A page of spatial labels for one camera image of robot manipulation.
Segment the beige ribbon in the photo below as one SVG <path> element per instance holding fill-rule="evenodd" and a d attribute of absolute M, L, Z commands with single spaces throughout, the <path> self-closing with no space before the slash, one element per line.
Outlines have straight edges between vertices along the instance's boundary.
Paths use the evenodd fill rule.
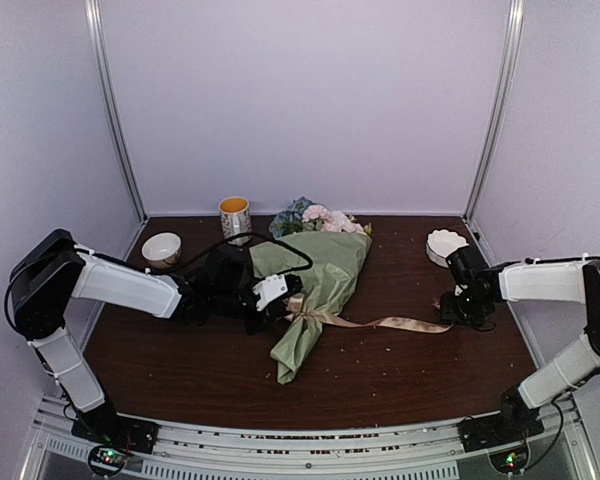
<path fill-rule="evenodd" d="M 382 327 L 425 334 L 442 334 L 446 333 L 452 328 L 452 325 L 440 325 L 412 318 L 397 316 L 384 317 L 364 324 L 358 324 L 345 320 L 328 311 L 309 311 L 305 306 L 304 296 L 301 294 L 293 295 L 290 299 L 287 300 L 287 310 L 289 311 L 290 317 L 293 320 L 295 320 L 296 318 L 311 319 L 322 324 L 342 328 Z"/>

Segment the green and peach wrapping paper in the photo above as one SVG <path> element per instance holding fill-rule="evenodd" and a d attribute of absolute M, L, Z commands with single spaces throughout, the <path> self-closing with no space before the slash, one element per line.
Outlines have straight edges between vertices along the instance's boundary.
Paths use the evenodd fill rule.
<path fill-rule="evenodd" d="M 284 271 L 302 281 L 289 299 L 290 322 L 270 351 L 277 363 L 277 382 L 293 381 L 318 342 L 323 325 L 339 316 L 355 293 L 372 240 L 365 233 L 301 232 L 250 248 L 254 273 L 266 277 Z"/>

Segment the blue hydrangea stem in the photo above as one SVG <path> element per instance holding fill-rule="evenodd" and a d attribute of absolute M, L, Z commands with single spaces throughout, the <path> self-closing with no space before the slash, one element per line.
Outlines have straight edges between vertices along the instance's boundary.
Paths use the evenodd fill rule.
<path fill-rule="evenodd" d="M 291 205 L 276 214 L 269 224 L 268 231 L 274 238 L 280 238 L 304 230 L 303 214 L 314 202 L 307 197 L 300 197 Z"/>

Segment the pink rose stem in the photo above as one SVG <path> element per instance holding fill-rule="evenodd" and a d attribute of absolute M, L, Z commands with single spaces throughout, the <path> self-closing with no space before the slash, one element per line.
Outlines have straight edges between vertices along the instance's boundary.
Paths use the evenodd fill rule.
<path fill-rule="evenodd" d="M 322 231 L 331 221 L 331 212 L 323 205 L 310 205 L 302 214 L 302 226 L 305 231 Z"/>

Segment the white rose stem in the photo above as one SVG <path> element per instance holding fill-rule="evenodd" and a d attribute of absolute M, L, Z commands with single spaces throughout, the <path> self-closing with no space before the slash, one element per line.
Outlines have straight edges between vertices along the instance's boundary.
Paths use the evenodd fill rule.
<path fill-rule="evenodd" d="M 361 225 L 352 215 L 342 211 L 331 211 L 322 225 L 322 230 L 331 233 L 358 233 L 372 235 L 372 225 Z"/>

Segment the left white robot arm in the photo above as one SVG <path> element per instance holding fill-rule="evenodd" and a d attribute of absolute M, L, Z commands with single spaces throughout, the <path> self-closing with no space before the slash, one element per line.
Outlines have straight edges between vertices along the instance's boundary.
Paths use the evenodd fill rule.
<path fill-rule="evenodd" d="M 225 241 L 198 257 L 202 266 L 188 274 L 179 267 L 139 269 L 56 229 L 12 270 L 3 300 L 7 323 L 34 349 L 79 421 L 101 443 L 117 442 L 124 424 L 66 327 L 70 300 L 95 300 L 185 325 L 203 325 L 211 317 L 240 319 L 255 334 L 284 316 L 287 299 L 302 289 L 289 270 L 256 277 Z"/>

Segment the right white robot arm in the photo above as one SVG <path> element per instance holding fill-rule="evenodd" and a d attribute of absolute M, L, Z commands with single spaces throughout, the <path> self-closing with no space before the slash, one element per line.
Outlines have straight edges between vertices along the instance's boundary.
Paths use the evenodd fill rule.
<path fill-rule="evenodd" d="M 562 351 L 506 391 L 498 414 L 474 420 L 467 428 L 470 437 L 492 428 L 506 442 L 524 431 L 540 431 L 542 406 L 600 373 L 600 255 L 490 266 L 475 247 L 464 246 L 445 262 L 456 288 L 441 297 L 444 322 L 479 328 L 498 304 L 506 304 L 526 321 L 566 329 L 557 335 Z M 567 333 L 574 335 L 573 341 Z"/>

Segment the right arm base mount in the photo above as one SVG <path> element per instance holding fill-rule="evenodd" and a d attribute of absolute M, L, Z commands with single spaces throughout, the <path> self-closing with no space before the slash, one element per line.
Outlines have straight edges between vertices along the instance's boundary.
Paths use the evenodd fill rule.
<path fill-rule="evenodd" d="M 531 465 L 531 437 L 542 434 L 541 421 L 523 421 L 509 424 L 499 415 L 475 418 L 465 417 L 457 425 L 458 434 L 466 453 L 487 452 L 490 465 L 499 474 L 522 474 Z"/>

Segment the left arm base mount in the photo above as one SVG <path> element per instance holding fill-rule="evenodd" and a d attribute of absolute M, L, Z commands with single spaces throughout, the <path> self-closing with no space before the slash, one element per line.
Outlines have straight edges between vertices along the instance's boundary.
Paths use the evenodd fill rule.
<path fill-rule="evenodd" d="M 120 474 L 137 454 L 151 454 L 159 426 L 155 422 L 118 417 L 107 433 L 76 418 L 71 434 L 94 443 L 87 453 L 87 466 L 97 476 L 110 478 Z"/>

